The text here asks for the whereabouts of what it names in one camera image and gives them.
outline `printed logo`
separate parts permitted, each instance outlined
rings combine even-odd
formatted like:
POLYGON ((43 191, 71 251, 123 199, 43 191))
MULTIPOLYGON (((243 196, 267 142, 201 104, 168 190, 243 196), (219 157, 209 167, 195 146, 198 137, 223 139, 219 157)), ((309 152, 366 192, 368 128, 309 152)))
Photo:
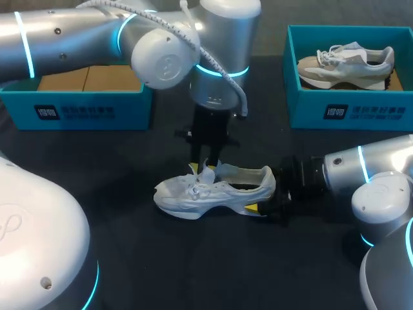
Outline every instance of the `printed logo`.
POLYGON ((0 225, 0 242, 4 239, 6 234, 18 230, 22 221, 21 215, 13 214, 9 216, 4 224, 0 225))
POLYGON ((324 119, 344 119, 348 105, 327 105, 324 119))
POLYGON ((35 105, 34 109, 36 110, 37 116, 39 119, 43 120, 56 120, 60 119, 59 114, 54 105, 35 105))

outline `shoe sole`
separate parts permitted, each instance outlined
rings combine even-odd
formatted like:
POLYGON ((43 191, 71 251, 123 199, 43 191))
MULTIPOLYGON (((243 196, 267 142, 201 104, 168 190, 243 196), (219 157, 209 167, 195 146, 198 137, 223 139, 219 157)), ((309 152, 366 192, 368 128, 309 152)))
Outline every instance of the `shoe sole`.
POLYGON ((315 79, 309 79, 307 77, 301 76, 300 78, 307 82, 308 84, 321 88, 321 89, 330 89, 333 86, 339 84, 339 83, 350 83, 353 84, 359 88, 362 89, 367 89, 367 90, 385 90, 386 85, 385 85, 385 80, 383 81, 378 81, 376 79, 346 79, 346 80, 340 80, 340 81, 334 81, 334 82, 329 82, 329 81, 317 81, 315 79))
MULTIPOLYGON (((256 202, 248 203, 249 205, 252 205, 254 203, 261 202, 263 200, 259 200, 256 202)), ((197 220, 199 219, 202 215, 204 215, 207 211, 210 209, 213 209, 215 207, 227 207, 229 209, 232 209, 234 212, 241 214, 241 215, 247 215, 247 216, 259 216, 259 217, 265 217, 253 212, 249 212, 248 210, 245 209, 244 205, 224 205, 224 206, 214 206, 214 207, 207 207, 204 208, 203 210, 199 210, 199 212, 178 212, 178 211, 171 211, 168 210, 158 204, 156 204, 163 212, 168 213, 169 215, 175 216, 176 218, 183 218, 185 220, 197 220)))

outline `white sneaker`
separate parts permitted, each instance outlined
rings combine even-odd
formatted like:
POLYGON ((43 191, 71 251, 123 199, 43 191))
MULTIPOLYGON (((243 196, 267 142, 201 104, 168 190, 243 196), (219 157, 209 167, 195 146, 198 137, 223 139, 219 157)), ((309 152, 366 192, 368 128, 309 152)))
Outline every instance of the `white sneaker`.
POLYGON ((194 174, 166 180, 156 187, 154 201, 161 210, 187 220, 196 220, 218 206, 231 208, 239 214, 259 216, 248 212, 245 206, 270 199, 276 189, 276 179, 268 166, 242 169, 223 164, 212 170, 204 165, 201 174, 192 172, 194 174), (257 188, 238 190, 230 183, 256 185, 257 188))
POLYGON ((353 42, 334 45, 329 52, 318 50, 317 56, 301 59, 297 69, 303 81, 317 88, 329 89, 347 82, 364 89, 385 90, 393 66, 393 48, 366 50, 353 42))

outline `shoelace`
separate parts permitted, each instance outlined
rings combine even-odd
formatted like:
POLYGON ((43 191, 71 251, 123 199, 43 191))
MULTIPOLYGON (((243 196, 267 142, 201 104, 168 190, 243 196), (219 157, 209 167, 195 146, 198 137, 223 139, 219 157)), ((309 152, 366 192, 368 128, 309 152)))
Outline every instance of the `shoelace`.
POLYGON ((193 182, 193 184, 188 185, 188 189, 186 192, 192 197, 193 200, 197 200, 199 199, 202 193, 209 194, 211 190, 208 185, 199 182, 199 174, 196 173, 196 171, 191 165, 189 165, 189 167, 191 168, 192 173, 195 176, 195 181, 193 182))
POLYGON ((341 58, 337 53, 334 52, 335 49, 342 47, 342 45, 333 45, 330 47, 330 50, 328 52, 324 51, 317 51, 317 59, 318 63, 322 66, 325 66, 325 64, 333 63, 333 62, 339 62, 339 63, 344 63, 345 60, 341 58))

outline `beige sneaker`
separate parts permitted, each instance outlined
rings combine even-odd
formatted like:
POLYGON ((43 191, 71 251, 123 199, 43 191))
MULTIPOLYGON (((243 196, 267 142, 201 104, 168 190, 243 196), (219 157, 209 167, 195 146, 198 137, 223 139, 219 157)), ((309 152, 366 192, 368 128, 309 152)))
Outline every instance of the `beige sneaker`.
POLYGON ((308 84, 329 89, 338 83, 351 83, 369 90, 385 90, 385 80, 392 73, 394 51, 367 50, 357 42, 334 45, 328 52, 303 58, 297 65, 300 78, 308 84))

